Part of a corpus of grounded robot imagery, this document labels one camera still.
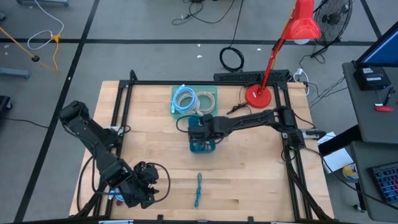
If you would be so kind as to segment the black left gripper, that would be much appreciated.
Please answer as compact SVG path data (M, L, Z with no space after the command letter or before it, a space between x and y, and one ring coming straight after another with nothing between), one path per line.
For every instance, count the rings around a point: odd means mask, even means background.
M123 182L123 199L128 207L141 206L146 209L155 203L154 194L159 193L150 185L143 185L137 179L129 178Z

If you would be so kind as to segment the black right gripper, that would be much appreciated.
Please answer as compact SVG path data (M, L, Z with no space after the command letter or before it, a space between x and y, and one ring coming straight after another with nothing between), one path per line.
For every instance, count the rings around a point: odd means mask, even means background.
M217 118L213 117L210 114L206 114L203 116L203 127L204 127L204 139L206 141L214 140L214 141L220 141L222 140L223 136L222 134L218 131L218 126L216 124ZM194 150L199 150L200 148L200 143L199 142L193 142L193 148ZM211 146L209 142L205 142L204 146L205 150L210 150Z

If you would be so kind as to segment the beige cable coil wide plug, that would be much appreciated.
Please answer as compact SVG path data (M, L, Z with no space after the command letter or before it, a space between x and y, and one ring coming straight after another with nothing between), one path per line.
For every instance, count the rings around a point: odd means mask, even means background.
M210 114L215 109L215 106L216 106L216 100L215 100L214 94L212 94L211 92L207 92L207 91L200 91L197 93L197 98L199 98L200 96L205 96L205 97L209 98L211 105L207 109L201 109L200 105L198 105L197 106L198 114Z

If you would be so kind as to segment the dark blue plastic bin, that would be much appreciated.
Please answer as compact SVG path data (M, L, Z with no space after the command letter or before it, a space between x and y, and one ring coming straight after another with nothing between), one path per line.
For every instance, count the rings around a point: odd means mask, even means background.
M190 146L190 151L194 154L206 154L206 153L211 153L216 149L216 141L210 140L210 141L198 141L196 139L191 139L190 135L188 134L188 139L189 139L189 146ZM199 150L194 150L193 148L193 142L199 142L200 143L200 148ZM205 142L209 142L211 149L210 150L205 150Z

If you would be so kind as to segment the translucent teal plastic bin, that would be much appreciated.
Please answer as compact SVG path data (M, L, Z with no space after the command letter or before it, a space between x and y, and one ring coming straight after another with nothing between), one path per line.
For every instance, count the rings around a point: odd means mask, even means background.
M185 115L203 116L206 114L198 114L197 106L201 109L210 107L209 98L200 96L197 93L207 91L214 94L216 100L215 109L210 113L213 116L218 114L218 87L214 85L173 85L170 98L170 114L175 119Z

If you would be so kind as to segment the red desk lamp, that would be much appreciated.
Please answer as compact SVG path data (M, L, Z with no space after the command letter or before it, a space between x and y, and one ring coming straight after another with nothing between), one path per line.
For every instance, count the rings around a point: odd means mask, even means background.
M294 5L280 38L274 44L264 72L262 83L250 86L245 92L245 100L254 108L265 108L271 102L271 92L267 81L273 69L277 54L286 40L310 40L321 37L320 26L313 19L315 0L294 0Z

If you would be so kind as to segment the black power strip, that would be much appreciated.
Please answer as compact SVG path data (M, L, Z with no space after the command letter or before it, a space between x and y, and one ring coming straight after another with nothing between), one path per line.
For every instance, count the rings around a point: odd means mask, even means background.
M258 82L264 78L264 71L235 72L235 73L215 73L213 80L216 82ZM286 82L290 78L288 70L272 70L267 82Z

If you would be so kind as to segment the white power adapter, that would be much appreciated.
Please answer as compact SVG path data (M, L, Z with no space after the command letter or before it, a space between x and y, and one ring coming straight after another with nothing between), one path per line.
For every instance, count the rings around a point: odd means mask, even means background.
M304 77L304 81L302 81L302 83L305 85L305 95L308 96L310 93L310 89L309 89L309 78L308 75L304 72L304 70L302 68L298 68L296 70L296 72L293 74L293 79L294 82L300 82L300 78Z

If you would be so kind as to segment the white paper sheet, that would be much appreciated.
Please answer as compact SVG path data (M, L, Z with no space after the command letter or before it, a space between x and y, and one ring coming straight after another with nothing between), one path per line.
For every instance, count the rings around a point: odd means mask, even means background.
M345 148L333 152L319 152L324 158L323 168L327 174L354 163L354 160Z

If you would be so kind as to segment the yellow blue disc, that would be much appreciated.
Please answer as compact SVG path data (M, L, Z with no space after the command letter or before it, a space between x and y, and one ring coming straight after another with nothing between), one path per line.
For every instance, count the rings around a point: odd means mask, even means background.
M341 170L343 177L348 180L358 180L359 174L355 163L344 166Z

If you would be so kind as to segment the grey desk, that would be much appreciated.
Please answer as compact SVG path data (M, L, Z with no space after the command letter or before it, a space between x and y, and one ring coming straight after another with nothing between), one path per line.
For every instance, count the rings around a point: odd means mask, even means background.
M398 162L398 145L353 141L349 147L358 170L362 193L382 201L376 184L370 176L369 169ZM367 196L364 197L364 203L370 219L379 222L398 223L398 210Z
M380 112L374 109L376 103L384 102L388 88L362 91L354 78L356 71L354 63L345 62L342 68L362 140L372 143L398 144L398 68L384 68L395 91L387 104L392 108L391 112Z

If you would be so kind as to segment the yellow pole black foot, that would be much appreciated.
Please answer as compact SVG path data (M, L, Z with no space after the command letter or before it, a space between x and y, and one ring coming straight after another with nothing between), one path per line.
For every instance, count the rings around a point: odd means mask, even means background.
M33 62L38 62L40 57L29 52L24 46L22 46L16 39L14 39L7 31L0 27L0 32L2 32L6 37L11 39L22 51L24 51Z

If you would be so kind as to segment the black mini computer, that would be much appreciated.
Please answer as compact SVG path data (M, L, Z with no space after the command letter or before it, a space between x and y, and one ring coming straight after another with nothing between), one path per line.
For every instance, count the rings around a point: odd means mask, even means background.
M354 77L361 91L383 90L391 85L382 67L358 68Z

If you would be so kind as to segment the black floor fan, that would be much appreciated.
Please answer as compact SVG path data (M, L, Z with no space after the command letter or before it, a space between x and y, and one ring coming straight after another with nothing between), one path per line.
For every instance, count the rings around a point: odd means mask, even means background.
M316 39L322 49L312 53L311 58L320 55L329 46L340 42L353 11L353 0L321 0L314 10L314 20L321 30L321 37Z

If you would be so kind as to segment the blue-screen monitor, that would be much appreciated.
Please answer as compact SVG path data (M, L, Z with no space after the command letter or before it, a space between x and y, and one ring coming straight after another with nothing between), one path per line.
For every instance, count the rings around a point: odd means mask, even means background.
M365 67L398 67L398 21L356 63Z

